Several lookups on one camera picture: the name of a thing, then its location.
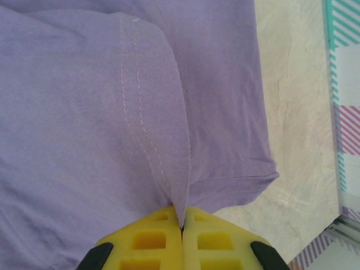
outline black rubber tip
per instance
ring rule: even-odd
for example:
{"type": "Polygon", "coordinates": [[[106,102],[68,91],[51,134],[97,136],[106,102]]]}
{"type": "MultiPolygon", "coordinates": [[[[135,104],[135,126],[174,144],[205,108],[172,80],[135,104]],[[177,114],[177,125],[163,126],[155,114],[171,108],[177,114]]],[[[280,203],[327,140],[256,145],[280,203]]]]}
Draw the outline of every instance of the black rubber tip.
{"type": "Polygon", "coordinates": [[[85,255],[76,270],[101,270],[113,247],[112,243],[103,243],[92,248],[85,255]]]}
{"type": "Polygon", "coordinates": [[[250,246],[264,270],[290,270],[272,246],[257,241],[252,242],[250,246]]]}

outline purple fabric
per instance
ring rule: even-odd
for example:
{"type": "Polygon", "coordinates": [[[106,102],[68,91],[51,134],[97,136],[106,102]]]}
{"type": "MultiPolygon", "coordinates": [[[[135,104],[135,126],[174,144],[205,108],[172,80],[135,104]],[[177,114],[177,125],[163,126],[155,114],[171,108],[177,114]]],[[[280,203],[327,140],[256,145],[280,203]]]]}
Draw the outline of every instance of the purple fabric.
{"type": "Polygon", "coordinates": [[[0,0],[0,267],[72,269],[276,177],[252,0],[0,0]]]}

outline stitched seam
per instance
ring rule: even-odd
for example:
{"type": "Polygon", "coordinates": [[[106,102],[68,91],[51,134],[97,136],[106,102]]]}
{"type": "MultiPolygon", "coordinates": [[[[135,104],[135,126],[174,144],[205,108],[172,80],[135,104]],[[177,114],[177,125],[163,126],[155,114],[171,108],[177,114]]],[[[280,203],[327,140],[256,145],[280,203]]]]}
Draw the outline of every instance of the stitched seam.
{"type": "MultiPolygon", "coordinates": [[[[123,42],[123,31],[122,31],[122,23],[121,23],[121,19],[120,19],[120,45],[121,45],[121,51],[124,50],[124,42],[123,42]]],[[[126,94],[125,94],[125,83],[124,83],[124,66],[123,66],[123,62],[120,61],[120,82],[121,82],[121,91],[122,91],[122,100],[123,100],[123,108],[124,108],[124,113],[125,113],[125,120],[128,124],[128,127],[131,131],[131,133],[134,135],[134,138],[137,140],[137,142],[140,144],[141,146],[141,149],[144,151],[145,155],[146,155],[146,158],[148,160],[148,163],[150,165],[150,169],[151,169],[151,174],[152,174],[152,177],[155,178],[154,176],[154,169],[152,167],[152,163],[151,163],[151,160],[150,160],[150,157],[144,147],[144,145],[142,144],[142,142],[140,141],[139,137],[135,134],[135,131],[134,129],[132,128],[132,125],[129,121],[129,118],[128,118],[128,107],[127,107],[127,104],[126,104],[126,94]]]]}
{"type": "Polygon", "coordinates": [[[140,87],[140,73],[139,73],[139,61],[138,61],[138,47],[137,47],[137,39],[136,39],[136,33],[135,33],[135,29],[132,26],[133,29],[133,38],[134,38],[134,48],[135,48],[135,56],[136,56],[136,79],[137,79],[137,90],[138,90],[138,95],[139,95],[139,110],[140,110],[140,122],[142,125],[142,130],[146,136],[146,138],[148,139],[148,141],[151,143],[151,146],[154,148],[156,154],[157,154],[157,158],[159,159],[159,163],[160,163],[160,170],[161,170],[161,175],[163,177],[163,181],[165,183],[165,175],[164,175],[164,168],[163,168],[163,162],[161,160],[160,157],[160,153],[158,151],[158,148],[156,148],[156,146],[154,145],[154,142],[150,139],[150,136],[147,132],[147,130],[145,129],[145,125],[143,122],[143,114],[142,114],[142,95],[141,95],[141,87],[140,87]]]}

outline white stripe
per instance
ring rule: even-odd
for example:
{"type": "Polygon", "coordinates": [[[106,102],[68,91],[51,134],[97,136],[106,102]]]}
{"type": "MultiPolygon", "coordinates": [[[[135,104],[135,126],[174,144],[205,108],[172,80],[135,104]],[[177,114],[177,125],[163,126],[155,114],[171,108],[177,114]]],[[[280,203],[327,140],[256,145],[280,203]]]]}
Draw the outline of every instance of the white stripe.
{"type": "Polygon", "coordinates": [[[343,141],[342,141],[343,145],[346,146],[348,149],[350,149],[350,151],[355,154],[355,155],[359,155],[360,154],[360,150],[359,147],[357,147],[356,145],[354,145],[352,142],[350,142],[350,140],[346,137],[343,137],[343,141]]]}
{"type": "Polygon", "coordinates": [[[315,241],[312,241],[312,242],[310,243],[310,249],[311,249],[311,253],[312,253],[312,255],[313,255],[313,259],[315,260],[316,257],[318,257],[318,254],[317,254],[317,252],[316,252],[316,243],[315,243],[315,241]]]}
{"type": "Polygon", "coordinates": [[[353,23],[349,19],[345,18],[343,15],[341,15],[337,11],[334,10],[332,14],[333,14],[334,17],[337,17],[340,21],[343,21],[347,25],[351,26],[352,28],[354,28],[355,30],[360,32],[360,26],[356,25],[355,23],[353,23]]]}
{"type": "Polygon", "coordinates": [[[337,41],[336,39],[334,40],[334,44],[338,47],[343,47],[344,45],[342,45],[339,41],[337,41]]]}
{"type": "MultiPolygon", "coordinates": [[[[353,109],[346,107],[352,114],[354,114],[355,116],[357,116],[358,118],[360,118],[360,116],[357,114],[357,112],[353,111],[353,109]]],[[[356,119],[353,115],[351,115],[349,112],[345,111],[342,107],[340,107],[340,112],[343,115],[340,115],[340,117],[342,117],[346,122],[349,123],[349,126],[351,127],[351,129],[355,129],[357,132],[360,132],[360,121],[358,119],[356,119]]]]}
{"type": "Polygon", "coordinates": [[[311,264],[308,247],[306,247],[304,251],[305,251],[305,256],[306,256],[306,258],[308,259],[308,263],[305,262],[305,264],[306,264],[306,266],[308,267],[308,266],[311,264]]]}
{"type": "Polygon", "coordinates": [[[355,10],[360,10],[360,6],[351,0],[343,0],[343,2],[345,2],[349,6],[352,6],[355,10]]]}
{"type": "Polygon", "coordinates": [[[347,33],[347,35],[349,35],[350,37],[352,37],[353,39],[355,39],[357,42],[359,42],[360,37],[358,37],[357,35],[353,34],[353,32],[351,32],[350,30],[348,30],[347,28],[343,27],[341,24],[339,24],[337,21],[334,21],[334,26],[338,27],[340,30],[344,31],[345,33],[347,33]]]}
{"type": "Polygon", "coordinates": [[[336,60],[330,58],[330,62],[336,66],[336,60]]]}
{"type": "Polygon", "coordinates": [[[346,36],[344,36],[343,34],[341,34],[339,31],[337,31],[336,29],[334,29],[334,36],[342,39],[343,41],[345,41],[347,44],[351,45],[354,44],[353,41],[351,41],[350,39],[348,39],[346,36]]]}
{"type": "Polygon", "coordinates": [[[343,142],[344,140],[348,143],[349,146],[354,147],[357,151],[360,152],[360,142],[357,138],[355,138],[353,135],[351,135],[347,130],[345,130],[344,128],[341,129],[341,133],[345,134],[346,136],[342,137],[343,142]]]}
{"type": "Polygon", "coordinates": [[[355,221],[357,221],[357,217],[355,215],[353,215],[353,213],[349,212],[349,218],[354,219],[355,221]]]}
{"type": "Polygon", "coordinates": [[[357,212],[355,212],[352,209],[349,209],[349,213],[351,213],[355,217],[356,221],[360,221],[360,215],[357,212]]]}
{"type": "Polygon", "coordinates": [[[342,4],[339,4],[337,1],[333,1],[332,5],[334,7],[337,7],[338,9],[344,11],[346,14],[348,14],[349,16],[351,16],[352,18],[360,21],[360,16],[358,16],[356,13],[354,13],[353,11],[351,11],[350,9],[344,7],[342,4]]]}

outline white stitching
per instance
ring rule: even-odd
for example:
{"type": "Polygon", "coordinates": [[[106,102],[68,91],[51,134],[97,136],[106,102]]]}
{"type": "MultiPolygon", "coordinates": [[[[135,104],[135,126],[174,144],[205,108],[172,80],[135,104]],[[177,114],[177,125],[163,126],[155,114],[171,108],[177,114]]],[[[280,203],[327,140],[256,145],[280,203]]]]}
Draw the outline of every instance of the white stitching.
{"type": "MultiPolygon", "coordinates": [[[[121,44],[121,50],[123,51],[124,50],[124,42],[123,42],[123,35],[122,35],[122,24],[121,24],[121,20],[120,20],[120,44],[121,44]]],[[[126,122],[128,123],[128,126],[129,126],[129,129],[131,130],[131,133],[134,135],[135,139],[139,142],[141,148],[143,149],[146,157],[147,157],[147,160],[148,160],[148,163],[150,165],[150,169],[151,169],[151,173],[152,173],[152,176],[155,178],[154,176],[154,169],[152,167],[152,164],[151,164],[151,160],[150,160],[150,157],[144,147],[144,145],[142,144],[142,142],[140,141],[139,137],[135,134],[135,131],[134,129],[131,127],[131,123],[129,121],[129,118],[128,118],[128,112],[127,112],[127,106],[126,106],[126,96],[125,96],[125,84],[124,84],[124,76],[123,76],[123,62],[120,61],[120,81],[121,81],[121,90],[123,91],[123,107],[124,107],[124,113],[125,113],[125,120],[126,122]]]]}
{"type": "Polygon", "coordinates": [[[149,142],[151,143],[151,145],[153,146],[153,148],[155,149],[156,153],[157,153],[157,158],[159,159],[160,162],[160,169],[161,169],[161,175],[163,176],[163,181],[165,182],[165,175],[164,175],[164,169],[163,169],[163,162],[161,161],[161,157],[159,154],[158,149],[155,147],[154,143],[152,142],[152,140],[150,140],[149,134],[147,132],[147,130],[145,129],[145,125],[143,122],[143,115],[142,115],[142,95],[141,95],[141,88],[140,88],[140,74],[139,74],[139,62],[138,62],[138,48],[137,48],[137,44],[136,44],[136,34],[135,34],[135,30],[133,27],[133,35],[134,35],[134,47],[135,47],[135,56],[136,56],[136,76],[137,76],[137,89],[138,89],[138,94],[139,94],[139,101],[140,101],[140,121],[141,121],[141,125],[142,125],[142,130],[144,131],[144,134],[146,135],[147,139],[149,140],[149,142]]]}

